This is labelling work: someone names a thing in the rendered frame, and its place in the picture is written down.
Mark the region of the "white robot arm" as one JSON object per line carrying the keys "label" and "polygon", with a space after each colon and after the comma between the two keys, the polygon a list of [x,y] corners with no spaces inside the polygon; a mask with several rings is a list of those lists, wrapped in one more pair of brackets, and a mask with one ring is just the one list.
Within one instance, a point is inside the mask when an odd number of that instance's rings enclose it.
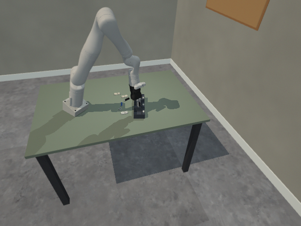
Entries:
{"label": "white robot arm", "polygon": [[107,7],[101,8],[96,14],[92,30],[80,53],[78,66],[71,68],[70,106],[82,106],[85,82],[100,55],[104,35],[112,41],[122,55],[124,64],[133,67],[128,70],[129,79],[139,78],[140,58],[132,55],[129,44],[119,31],[113,11]]}

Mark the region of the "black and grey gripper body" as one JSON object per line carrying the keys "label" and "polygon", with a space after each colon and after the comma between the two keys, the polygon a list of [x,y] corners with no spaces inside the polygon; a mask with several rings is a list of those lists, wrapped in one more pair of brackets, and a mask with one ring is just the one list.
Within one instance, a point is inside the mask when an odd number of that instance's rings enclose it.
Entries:
{"label": "black and grey gripper body", "polygon": [[146,86],[145,82],[140,82],[140,79],[138,78],[137,80],[130,80],[129,79],[129,86],[130,86],[130,92],[131,92],[131,99],[132,100],[137,100],[142,97],[141,95],[141,88]]}

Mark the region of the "black three-compartment bin rack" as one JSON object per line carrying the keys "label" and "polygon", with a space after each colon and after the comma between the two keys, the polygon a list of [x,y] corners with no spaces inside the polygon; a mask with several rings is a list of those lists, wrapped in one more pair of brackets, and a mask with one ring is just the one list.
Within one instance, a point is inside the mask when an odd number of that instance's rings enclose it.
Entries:
{"label": "black three-compartment bin rack", "polygon": [[145,119],[144,94],[141,97],[140,107],[137,107],[136,100],[134,101],[134,119]]}

